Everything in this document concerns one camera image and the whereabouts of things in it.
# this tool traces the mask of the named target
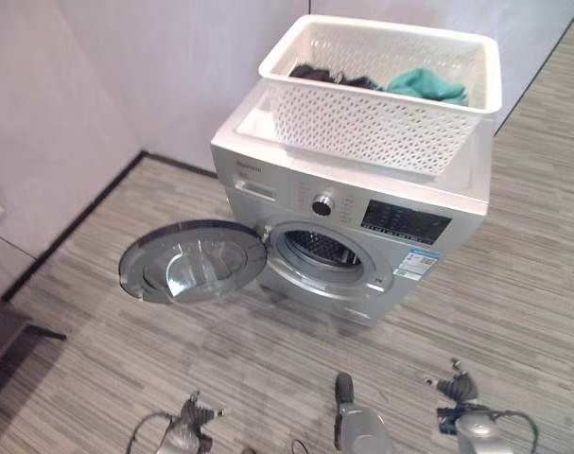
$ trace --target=white plastic basket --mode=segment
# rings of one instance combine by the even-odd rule
[[[387,85],[418,67],[465,86],[469,107],[290,78],[299,64]],[[494,40],[420,26],[307,15],[259,66],[283,143],[380,166],[440,174],[501,107]]]

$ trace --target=control knob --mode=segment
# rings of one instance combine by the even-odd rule
[[[329,216],[334,207],[333,200],[325,194],[316,196],[312,201],[312,211],[318,216]]]

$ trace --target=floor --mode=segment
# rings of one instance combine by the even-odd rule
[[[213,452],[335,452],[333,381],[384,417],[396,453],[454,453],[423,384],[460,358],[483,402],[522,410],[539,452],[574,453],[574,24],[496,137],[491,209],[474,237],[371,330],[343,331],[256,284],[214,303],[125,294],[121,253],[181,219],[230,218],[217,181],[145,160],[50,257],[13,304],[68,341],[25,340],[0,368],[1,453],[123,452],[146,413],[195,389],[232,414]],[[528,452],[523,421],[499,422]],[[159,426],[134,452],[153,452]]]

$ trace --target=black cable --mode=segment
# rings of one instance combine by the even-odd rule
[[[531,454],[536,454],[536,447],[539,444],[539,427],[536,425],[534,420],[528,416],[523,411],[513,411],[513,410],[470,410],[465,414],[486,414],[488,415],[493,421],[496,421],[498,418],[502,417],[511,417],[511,416],[520,416],[521,418],[526,419],[532,429],[532,448]]]
[[[297,438],[294,439],[290,444],[290,454],[295,454],[295,445],[297,444],[299,444],[304,449],[305,454],[309,454],[309,451],[307,450],[307,447],[305,447],[304,442]]]
[[[137,424],[137,426],[135,426],[135,429],[133,430],[133,432],[131,433],[131,438],[129,439],[129,444],[127,445],[127,449],[125,450],[125,454],[130,454],[131,453],[131,448],[133,446],[133,442],[135,442],[135,437],[137,435],[137,431],[140,429],[141,426],[143,426],[147,421],[149,421],[152,418],[160,418],[163,417],[165,419],[168,419],[169,424],[173,422],[173,420],[175,418],[177,418],[177,416],[173,415],[173,414],[169,414],[166,411],[157,411],[155,413],[151,413],[148,416],[144,416],[144,418],[142,418],[142,420]]]
[[[539,443],[539,427],[536,425],[534,420],[523,411],[505,410],[505,411],[497,411],[496,413],[497,414],[493,418],[495,420],[498,418],[511,417],[511,416],[519,416],[521,418],[526,419],[526,421],[531,426],[532,434],[533,434],[531,454],[535,454],[536,453],[536,447]]]

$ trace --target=brand logo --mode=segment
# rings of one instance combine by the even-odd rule
[[[247,168],[253,172],[261,173],[261,167],[252,166],[251,164],[243,163],[242,161],[236,161],[236,165],[239,167]]]

